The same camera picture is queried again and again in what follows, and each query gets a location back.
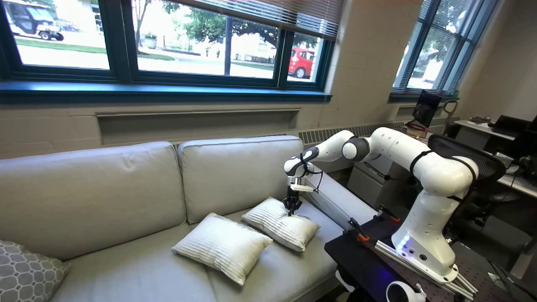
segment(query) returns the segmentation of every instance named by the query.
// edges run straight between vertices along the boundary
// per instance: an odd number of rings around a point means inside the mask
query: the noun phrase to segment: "couch armrest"
[[[319,175],[310,175],[307,178],[309,185],[314,188],[319,185],[319,180]],[[376,210],[339,185],[327,173],[324,173],[320,180],[319,193],[309,193],[305,195],[305,200],[315,205],[342,229],[349,229],[351,219],[359,225],[364,225],[376,215]]]

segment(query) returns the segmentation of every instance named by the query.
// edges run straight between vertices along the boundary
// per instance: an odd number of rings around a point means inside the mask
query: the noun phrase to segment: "white pillow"
[[[248,213],[242,215],[242,219],[248,225],[265,232],[275,242],[302,254],[319,230],[317,224],[304,217],[289,217],[289,210],[275,198],[267,198]]]
[[[171,250],[245,286],[248,274],[270,244],[268,237],[247,225],[210,213]]]

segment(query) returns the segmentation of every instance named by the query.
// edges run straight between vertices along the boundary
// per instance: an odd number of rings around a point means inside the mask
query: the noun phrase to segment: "car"
[[[294,47],[289,59],[289,74],[307,79],[312,76],[315,52],[310,49]]]
[[[64,41],[62,31],[55,26],[55,10],[52,7],[3,0],[3,9],[13,36]]]

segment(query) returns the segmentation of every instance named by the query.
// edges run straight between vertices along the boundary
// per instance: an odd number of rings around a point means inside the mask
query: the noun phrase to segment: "pillow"
[[[245,286],[248,274],[270,244],[268,237],[247,225],[210,213],[171,250]]]
[[[319,225],[299,217],[289,217],[282,202],[267,198],[242,217],[248,225],[265,232],[275,242],[295,252],[305,252],[305,245],[317,234]]]
[[[49,301],[67,274],[67,266],[0,240],[0,301]]]

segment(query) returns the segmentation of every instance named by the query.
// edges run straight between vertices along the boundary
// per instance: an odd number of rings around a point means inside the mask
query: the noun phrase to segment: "grass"
[[[17,37],[15,41],[17,41],[17,46],[23,46],[23,47],[54,49],[54,51],[84,52],[84,54],[106,54],[104,47],[74,46],[65,42],[33,41],[33,39],[20,39],[20,37]],[[154,59],[154,61],[174,61],[171,56],[146,54],[146,52],[139,52],[139,57]]]

